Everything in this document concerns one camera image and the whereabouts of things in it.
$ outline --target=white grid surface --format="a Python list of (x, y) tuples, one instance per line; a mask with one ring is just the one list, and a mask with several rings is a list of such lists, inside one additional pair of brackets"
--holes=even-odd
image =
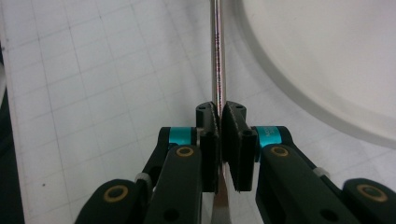
[[(134, 179), (162, 126), (194, 126), (210, 101), (208, 0), (2, 0), (6, 63), (27, 223), (72, 223), (101, 184)], [(228, 99), (250, 125), (285, 125), (341, 187), (367, 177), (396, 189), (396, 151), (340, 133), (265, 75), (224, 0)], [(233, 193), (233, 223), (261, 223), (254, 194)]]

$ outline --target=metal rod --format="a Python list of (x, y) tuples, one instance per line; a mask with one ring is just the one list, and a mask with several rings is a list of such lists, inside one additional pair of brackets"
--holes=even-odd
[(219, 118), (221, 120), (222, 111), (226, 103), (221, 0), (211, 0), (210, 7), (212, 37), (212, 100), (218, 109)]

